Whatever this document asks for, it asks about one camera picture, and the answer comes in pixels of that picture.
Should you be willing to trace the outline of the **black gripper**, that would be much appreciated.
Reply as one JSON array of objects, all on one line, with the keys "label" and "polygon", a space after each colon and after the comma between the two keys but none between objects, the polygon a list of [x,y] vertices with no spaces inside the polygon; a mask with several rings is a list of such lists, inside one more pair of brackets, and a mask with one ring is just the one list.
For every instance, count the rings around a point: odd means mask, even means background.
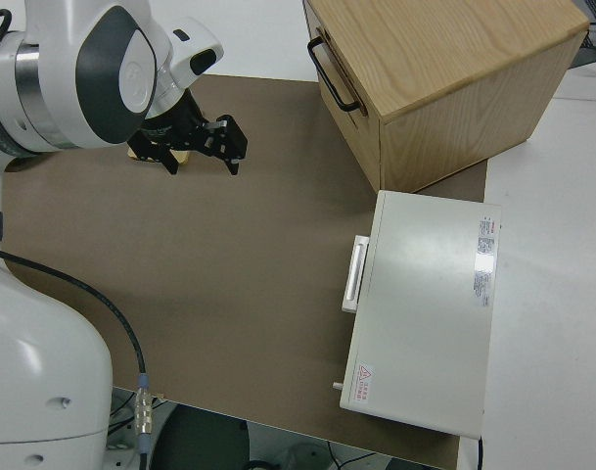
[{"label": "black gripper", "polygon": [[168,111],[146,118],[127,144],[137,157],[154,159],[169,174],[179,169],[171,151],[195,151],[222,160],[230,174],[237,175],[248,139],[232,116],[208,120],[193,96],[183,95]]}]

